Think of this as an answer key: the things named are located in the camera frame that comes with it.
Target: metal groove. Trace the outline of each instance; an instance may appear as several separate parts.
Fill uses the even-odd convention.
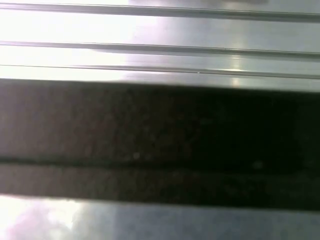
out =
[[[236,49],[221,47],[196,47],[150,44],[118,44],[118,43],[75,43],[75,42],[27,42],[0,41],[0,46],[22,46],[65,49],[91,49],[101,51],[133,51],[159,53],[190,53],[190,54],[226,54],[243,56],[266,56],[279,58],[320,59],[320,52],[277,51],[258,49]]]
[[[67,67],[1,66],[0,80],[68,81],[114,84],[188,86],[289,92],[319,92],[320,81],[310,78],[279,78],[185,72],[103,70]]]
[[[290,23],[320,23],[320,14],[298,12],[239,11],[182,7],[88,4],[0,3],[0,9],[60,13],[130,15],[178,18],[210,18]]]
[[[252,77],[292,78],[292,79],[320,79],[320,75],[318,74],[294,74],[294,73],[277,73],[277,72],[273,73],[273,72],[227,70],[227,69],[203,69],[203,68],[196,69],[196,68],[178,68],[178,67],[149,67],[149,66],[146,67],[146,66],[115,66],[115,65],[114,66],[77,65],[77,66],[59,66],[59,68],[215,74],[215,75],[235,75],[235,76],[252,76]]]

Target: metal surface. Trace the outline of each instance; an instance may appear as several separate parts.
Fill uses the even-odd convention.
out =
[[[4,240],[317,240],[320,215],[0,196]]]
[[[318,92],[318,1],[303,6],[2,2],[0,78]]]
[[[320,13],[319,0],[2,0],[3,3],[149,6],[283,13]]]
[[[85,68],[50,68],[27,66],[0,66],[2,79],[76,81],[123,84],[148,84],[188,87],[213,87],[228,89],[278,90],[319,92],[320,81],[311,78],[284,78],[232,75],[232,72],[217,74],[185,73],[168,71],[126,71]]]
[[[320,24],[315,23],[3,9],[0,10],[0,21],[0,39],[7,42],[117,43],[320,52],[315,35],[320,32]]]

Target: metal track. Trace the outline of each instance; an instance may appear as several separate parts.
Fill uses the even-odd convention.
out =
[[[0,21],[10,24],[0,24],[0,78],[32,67],[39,80],[86,71],[99,77],[85,81],[234,88],[237,77],[242,89],[318,92],[320,14],[282,2],[2,2]],[[114,79],[111,70],[128,72]]]

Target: black rubber strip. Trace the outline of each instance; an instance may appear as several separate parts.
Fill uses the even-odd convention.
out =
[[[319,210],[320,95],[0,81],[0,193]]]
[[[319,175],[320,96],[0,81],[3,161]]]
[[[320,210],[318,178],[196,171],[0,166],[0,192],[238,208]]]

